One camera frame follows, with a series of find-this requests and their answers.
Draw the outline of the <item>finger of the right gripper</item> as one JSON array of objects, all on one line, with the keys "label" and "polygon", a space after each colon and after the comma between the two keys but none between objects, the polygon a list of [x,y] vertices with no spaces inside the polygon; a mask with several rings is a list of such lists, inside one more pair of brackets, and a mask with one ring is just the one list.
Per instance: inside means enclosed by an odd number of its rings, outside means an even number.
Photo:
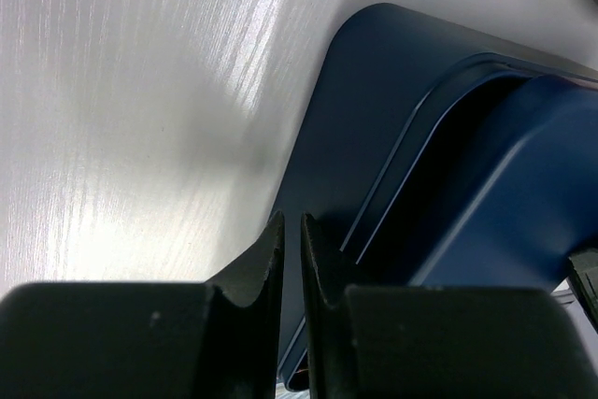
[{"label": "finger of the right gripper", "polygon": [[589,320],[597,320],[597,249],[571,254],[568,281]]}]

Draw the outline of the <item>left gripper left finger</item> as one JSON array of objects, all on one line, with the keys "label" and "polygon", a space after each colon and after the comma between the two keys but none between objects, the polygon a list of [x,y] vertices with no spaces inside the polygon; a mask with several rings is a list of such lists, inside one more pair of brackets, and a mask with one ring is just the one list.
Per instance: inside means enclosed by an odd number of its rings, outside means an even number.
[{"label": "left gripper left finger", "polygon": [[1,302],[5,398],[271,398],[284,218],[204,282],[39,282]]}]

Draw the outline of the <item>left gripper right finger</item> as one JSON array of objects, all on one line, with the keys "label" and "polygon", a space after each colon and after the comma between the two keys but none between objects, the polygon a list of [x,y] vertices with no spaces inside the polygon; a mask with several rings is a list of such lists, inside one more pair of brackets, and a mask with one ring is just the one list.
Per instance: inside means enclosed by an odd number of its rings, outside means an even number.
[{"label": "left gripper right finger", "polygon": [[315,398],[593,398],[564,308],[534,289],[369,281],[304,215],[301,260]]}]

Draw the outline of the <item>blue box lid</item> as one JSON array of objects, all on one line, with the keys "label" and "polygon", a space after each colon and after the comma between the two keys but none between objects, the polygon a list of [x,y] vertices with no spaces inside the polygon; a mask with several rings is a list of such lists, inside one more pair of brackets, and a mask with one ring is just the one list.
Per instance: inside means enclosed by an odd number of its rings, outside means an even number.
[{"label": "blue box lid", "polygon": [[597,234],[597,91],[531,78],[481,123],[408,250],[413,286],[554,290]]}]

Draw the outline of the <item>blue chocolate box with tray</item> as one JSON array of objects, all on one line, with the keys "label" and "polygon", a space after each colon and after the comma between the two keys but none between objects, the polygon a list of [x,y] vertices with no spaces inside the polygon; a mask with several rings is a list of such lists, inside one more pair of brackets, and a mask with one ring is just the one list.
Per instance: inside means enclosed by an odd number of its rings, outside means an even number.
[{"label": "blue chocolate box with tray", "polygon": [[278,376],[308,384],[300,222],[378,284],[413,286],[407,244],[481,123],[521,84],[595,70],[404,7],[377,4],[336,33],[281,181],[286,217]]}]

